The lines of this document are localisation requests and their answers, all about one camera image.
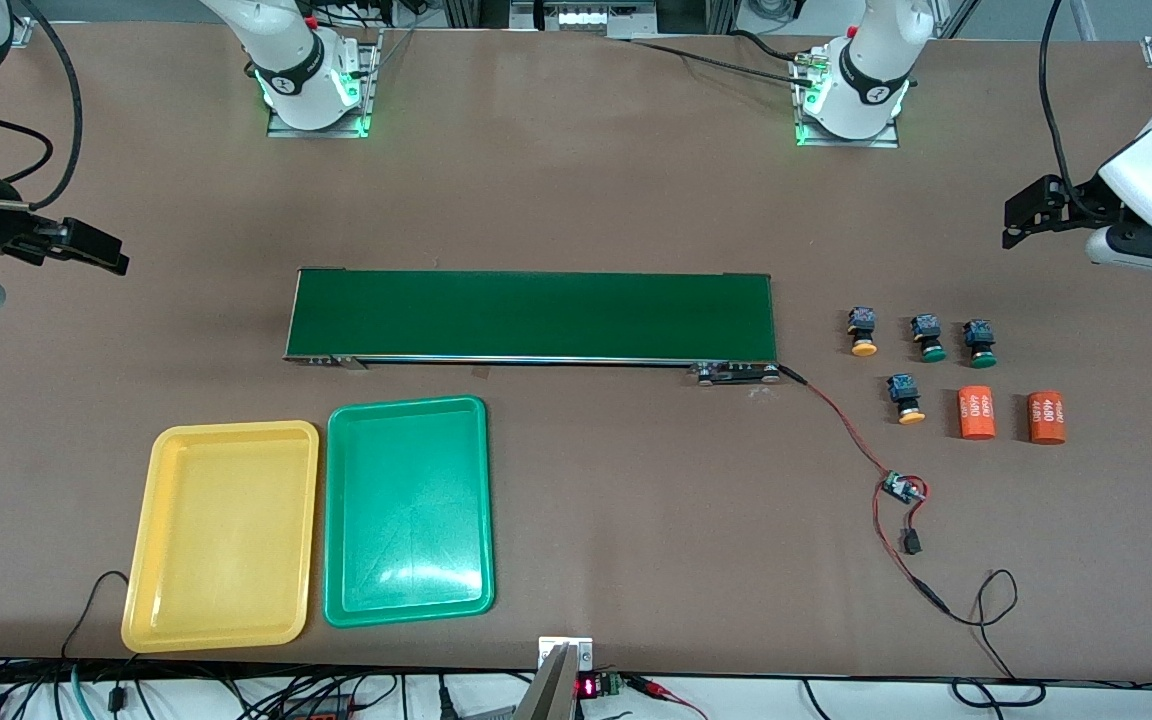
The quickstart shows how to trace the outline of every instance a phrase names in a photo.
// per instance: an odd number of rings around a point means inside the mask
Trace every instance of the brown table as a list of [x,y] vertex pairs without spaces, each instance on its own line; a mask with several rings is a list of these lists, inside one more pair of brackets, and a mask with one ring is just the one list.
[[[161,430],[473,393],[492,429],[493,611],[344,632],[314,578],[296,642],[204,655],[524,667],[538,635],[569,632],[643,670],[993,673],[884,555],[873,469],[794,384],[280,359],[301,265],[755,272],[774,278],[783,361],[934,484],[915,573],[967,612],[988,569],[1015,571],[1020,606],[991,637],[1018,674],[1152,679],[1152,274],[1089,264],[1083,233],[998,249],[1002,202],[1055,167],[1034,45],[934,41],[904,146],[861,151],[795,147],[774,83],[579,35],[416,36],[370,141],[265,141],[222,26],[63,36],[88,135],[55,214],[124,238],[132,266],[0,258],[0,655],[59,651],[96,575],[128,568]],[[776,69],[745,41],[679,44]],[[1152,113],[1152,70],[1134,45],[1058,45],[1052,94],[1084,179]],[[0,71],[0,115],[68,138],[41,37]],[[0,132],[0,173],[35,152]],[[856,304],[881,316],[870,359],[846,351]],[[940,365],[905,336],[927,311],[948,328]],[[996,367],[961,361],[975,316],[995,324]],[[924,391],[916,427],[884,396],[897,372]],[[956,438],[970,382],[995,392],[995,441]],[[1021,399],[1048,387],[1069,407],[1064,447],[1025,442]],[[73,651],[124,653],[120,612],[122,588],[104,589]]]

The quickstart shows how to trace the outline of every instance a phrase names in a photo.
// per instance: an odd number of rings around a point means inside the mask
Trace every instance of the plastic tray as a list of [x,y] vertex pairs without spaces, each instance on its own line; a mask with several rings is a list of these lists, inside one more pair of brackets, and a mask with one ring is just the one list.
[[305,626],[319,434],[303,420],[191,425],[154,442],[123,643],[264,646]]
[[483,401],[340,407],[328,420],[326,473],[328,623],[406,623],[492,606]]

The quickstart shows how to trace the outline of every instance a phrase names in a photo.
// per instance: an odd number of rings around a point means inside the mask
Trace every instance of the orange cylinder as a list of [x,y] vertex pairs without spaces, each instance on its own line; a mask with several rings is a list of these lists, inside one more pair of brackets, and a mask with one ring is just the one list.
[[958,426],[963,439],[990,439],[993,424],[993,392],[986,386],[968,386],[958,392]]
[[1064,445],[1064,401],[1055,389],[1030,393],[1029,442]]

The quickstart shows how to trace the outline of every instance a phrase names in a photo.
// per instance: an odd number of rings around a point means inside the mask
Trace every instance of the yellow tray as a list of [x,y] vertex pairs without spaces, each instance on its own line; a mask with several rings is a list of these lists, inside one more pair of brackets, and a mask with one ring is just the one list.
[[188,425],[154,441],[123,643],[132,652],[291,642],[305,628],[319,433]]

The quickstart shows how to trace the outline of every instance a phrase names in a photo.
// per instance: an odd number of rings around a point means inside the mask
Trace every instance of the teal cable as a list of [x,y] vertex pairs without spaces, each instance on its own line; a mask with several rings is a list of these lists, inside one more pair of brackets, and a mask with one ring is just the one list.
[[78,710],[83,711],[83,717],[86,720],[96,720],[96,715],[92,715],[92,708],[88,707],[88,698],[83,697],[83,688],[78,684],[77,662],[69,669],[69,684],[74,688],[74,699],[78,702]]

